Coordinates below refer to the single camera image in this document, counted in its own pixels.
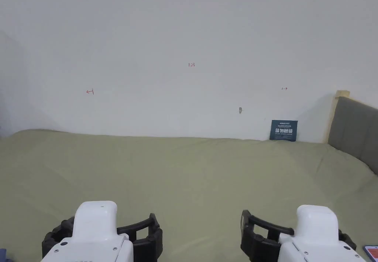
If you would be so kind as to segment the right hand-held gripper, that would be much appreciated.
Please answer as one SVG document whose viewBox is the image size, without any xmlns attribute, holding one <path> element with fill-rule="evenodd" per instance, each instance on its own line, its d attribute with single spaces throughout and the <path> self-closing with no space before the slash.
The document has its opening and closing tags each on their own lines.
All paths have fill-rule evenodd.
<svg viewBox="0 0 378 262">
<path fill-rule="evenodd" d="M 269 223 L 243 210 L 241 250 L 251 262 L 363 262 L 357 245 L 339 229 L 335 213 L 325 206 L 297 208 L 295 230 Z M 267 237 L 254 232 L 258 226 Z"/>
</svg>

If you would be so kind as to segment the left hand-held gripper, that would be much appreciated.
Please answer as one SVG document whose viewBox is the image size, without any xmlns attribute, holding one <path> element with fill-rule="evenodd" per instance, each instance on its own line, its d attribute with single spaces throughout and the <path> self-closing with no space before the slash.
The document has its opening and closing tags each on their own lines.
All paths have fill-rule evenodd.
<svg viewBox="0 0 378 262">
<path fill-rule="evenodd" d="M 63 220 L 42 241 L 43 262 L 132 262 L 159 258 L 163 231 L 154 213 L 141 222 L 116 228 L 113 201 L 86 201 L 75 216 Z M 148 229 L 145 238 L 137 232 Z"/>
</svg>

